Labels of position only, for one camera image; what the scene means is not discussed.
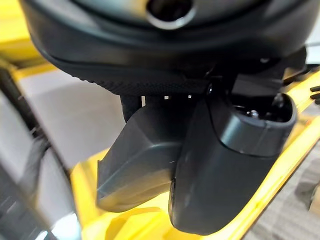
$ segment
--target yellow metal frame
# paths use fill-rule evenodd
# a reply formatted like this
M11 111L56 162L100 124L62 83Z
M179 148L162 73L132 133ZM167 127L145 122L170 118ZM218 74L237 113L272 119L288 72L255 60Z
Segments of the yellow metal frame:
M319 84L320 72L313 74L287 92L301 113L312 101L310 87ZM88 240L238 240L252 226L291 174L320 138L320 117L300 117L286 147L243 210L222 230L209 235L187 234L174 229L168 216L169 193L125 213L105 212L97 208L97 162L107 150L79 163L72 170L71 182L82 237Z
M42 59L30 40L18 0L0 1L0 58L17 66Z

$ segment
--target circular opening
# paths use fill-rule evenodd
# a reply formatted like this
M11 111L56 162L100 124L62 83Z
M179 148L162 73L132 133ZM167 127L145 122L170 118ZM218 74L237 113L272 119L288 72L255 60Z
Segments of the circular opening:
M161 29L177 29L194 16L192 0L149 0L146 5L149 22Z

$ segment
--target black plastic housing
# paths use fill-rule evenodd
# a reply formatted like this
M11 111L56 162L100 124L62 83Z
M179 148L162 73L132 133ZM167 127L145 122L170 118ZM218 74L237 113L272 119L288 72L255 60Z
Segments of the black plastic housing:
M20 3L50 62L115 94L140 96L203 92L203 82L186 76L199 66L290 55L305 43L320 4L266 0L222 21L168 32L112 21L73 1Z
M283 97L281 122L242 115L217 92L198 103L171 186L169 214L175 228L209 235L240 213L296 123L296 106Z
M124 212L169 191L193 110L193 103L145 106L129 119L98 162L98 207Z

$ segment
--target yellow surface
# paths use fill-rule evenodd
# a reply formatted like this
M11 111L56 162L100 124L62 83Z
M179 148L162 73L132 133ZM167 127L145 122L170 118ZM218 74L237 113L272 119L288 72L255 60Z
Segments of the yellow surface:
M42 58L30 40L18 0L0 1L0 58L17 66Z
M293 87L287 94L293 98L298 111L302 113L312 103L310 88L320 85L320 71L311 75L307 80L292 85Z
M238 240L320 137L320 117L299 121L298 131L244 209L222 230L210 236L187 234L174 229L168 216L169 193L124 213L104 212L95 206L97 162L103 151L79 163L71 172L71 182L84 240Z
M48 71L53 71L53 70L57 70L57 68L52 64L46 62L43 64L31 66L31 67L15 69L11 73L12 73L13 79L17 83L23 78L26 78L35 74L41 74Z

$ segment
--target screw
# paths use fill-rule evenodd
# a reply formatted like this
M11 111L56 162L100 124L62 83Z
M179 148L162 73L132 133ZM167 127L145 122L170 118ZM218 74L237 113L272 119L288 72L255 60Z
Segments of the screw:
M254 119L259 118L259 113L256 110L247 111L246 114Z
M207 95L210 95L212 93L212 84L210 83L208 87L208 91L206 92Z

